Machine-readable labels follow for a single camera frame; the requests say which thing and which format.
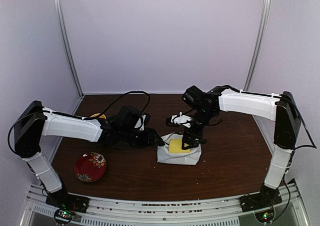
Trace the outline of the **yellow sponge block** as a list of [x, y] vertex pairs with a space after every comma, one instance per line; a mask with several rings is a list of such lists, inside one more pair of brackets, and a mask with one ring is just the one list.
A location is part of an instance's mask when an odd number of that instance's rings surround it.
[[190, 149], [183, 149], [182, 139], [170, 140], [168, 151], [170, 154], [186, 154], [190, 153]]

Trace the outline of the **white drawstring pouch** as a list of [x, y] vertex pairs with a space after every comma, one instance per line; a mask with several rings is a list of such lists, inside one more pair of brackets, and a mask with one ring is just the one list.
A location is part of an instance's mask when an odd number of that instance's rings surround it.
[[182, 139], [183, 136], [177, 133], [170, 133], [161, 137], [165, 141], [165, 145], [157, 147], [158, 163], [173, 164], [173, 165], [188, 165], [188, 166], [194, 166], [198, 163], [202, 154], [201, 144], [199, 144], [198, 147], [196, 148], [191, 148], [190, 153], [170, 154], [169, 153], [170, 140]]

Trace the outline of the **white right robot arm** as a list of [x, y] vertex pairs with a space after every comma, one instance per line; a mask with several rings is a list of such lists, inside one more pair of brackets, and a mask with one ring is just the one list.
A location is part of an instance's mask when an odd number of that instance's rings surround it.
[[176, 119], [172, 119], [172, 122], [185, 127], [182, 138], [184, 150], [204, 142], [204, 127], [221, 112], [243, 113], [274, 122], [274, 151], [260, 193], [256, 196], [259, 206], [268, 206], [276, 198], [277, 190], [291, 167], [301, 126], [292, 94], [287, 91], [269, 95], [252, 93], [229, 85], [216, 86], [203, 92], [191, 86], [182, 99], [195, 111], [192, 117], [181, 112]]

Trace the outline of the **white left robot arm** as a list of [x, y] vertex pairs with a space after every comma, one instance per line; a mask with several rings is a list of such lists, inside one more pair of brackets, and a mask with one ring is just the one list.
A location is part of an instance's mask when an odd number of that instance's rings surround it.
[[123, 106], [111, 117], [80, 117], [53, 111], [33, 101], [13, 124], [10, 133], [14, 137], [14, 152], [31, 167], [44, 184], [52, 199], [61, 208], [72, 204], [72, 197], [63, 187], [63, 181], [42, 153], [40, 140], [43, 136], [59, 136], [99, 142], [113, 146], [125, 142], [135, 148], [164, 145], [155, 129], [147, 126], [148, 113], [133, 106]]

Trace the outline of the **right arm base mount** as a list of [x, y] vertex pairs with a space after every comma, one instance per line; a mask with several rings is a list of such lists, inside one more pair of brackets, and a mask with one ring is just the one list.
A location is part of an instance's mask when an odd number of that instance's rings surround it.
[[282, 202], [281, 196], [276, 193], [274, 196], [269, 193], [246, 194], [239, 198], [242, 212], [256, 211], [271, 207]]

